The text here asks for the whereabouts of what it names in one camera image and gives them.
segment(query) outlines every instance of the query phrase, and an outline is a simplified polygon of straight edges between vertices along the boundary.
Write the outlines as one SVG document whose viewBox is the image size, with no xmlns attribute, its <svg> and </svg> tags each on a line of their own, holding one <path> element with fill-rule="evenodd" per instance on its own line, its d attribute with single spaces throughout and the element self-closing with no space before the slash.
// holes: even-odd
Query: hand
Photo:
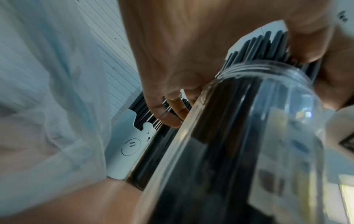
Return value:
<svg viewBox="0 0 354 224">
<path fill-rule="evenodd" d="M 119 0 L 119 5 L 146 103 L 172 127 L 181 121 L 166 111 L 162 98 L 185 119 L 180 90 L 193 105 L 242 36 L 283 19 L 292 54 L 314 61 L 326 52 L 335 27 L 331 0 Z"/>
</svg>

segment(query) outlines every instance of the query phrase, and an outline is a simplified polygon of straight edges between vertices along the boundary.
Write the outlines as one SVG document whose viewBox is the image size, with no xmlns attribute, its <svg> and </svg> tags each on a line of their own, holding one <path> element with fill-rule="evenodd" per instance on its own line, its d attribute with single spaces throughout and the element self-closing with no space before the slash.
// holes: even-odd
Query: finger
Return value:
<svg viewBox="0 0 354 224">
<path fill-rule="evenodd" d="M 285 19 L 293 57 L 311 62 L 325 54 L 334 33 L 334 12 L 331 0 L 313 0 Z"/>
<path fill-rule="evenodd" d="M 180 97 L 175 98 L 173 100 L 167 99 L 167 102 L 173 109 L 173 111 L 182 119 L 185 120 L 187 117 L 189 110 L 185 107 L 183 101 L 181 100 Z"/>
<path fill-rule="evenodd" d="M 182 124 L 181 120 L 175 115 L 168 112 L 162 104 L 162 97 L 150 97 L 144 94 L 147 107 L 163 124 L 170 127 L 179 128 Z"/>
<path fill-rule="evenodd" d="M 194 106 L 194 104 L 197 101 L 198 97 L 200 96 L 201 92 L 202 92 L 202 87 L 184 90 L 185 96 L 187 97 L 189 103 L 192 106 Z"/>
</svg>

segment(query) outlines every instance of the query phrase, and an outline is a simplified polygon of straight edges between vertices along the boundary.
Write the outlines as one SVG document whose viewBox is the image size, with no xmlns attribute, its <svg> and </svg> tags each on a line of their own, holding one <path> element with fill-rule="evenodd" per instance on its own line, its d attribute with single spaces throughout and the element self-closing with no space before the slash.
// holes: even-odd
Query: clear plastic sheet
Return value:
<svg viewBox="0 0 354 224">
<path fill-rule="evenodd" d="M 0 1 L 0 217 L 106 178 L 107 81 L 71 0 Z"/>
</svg>

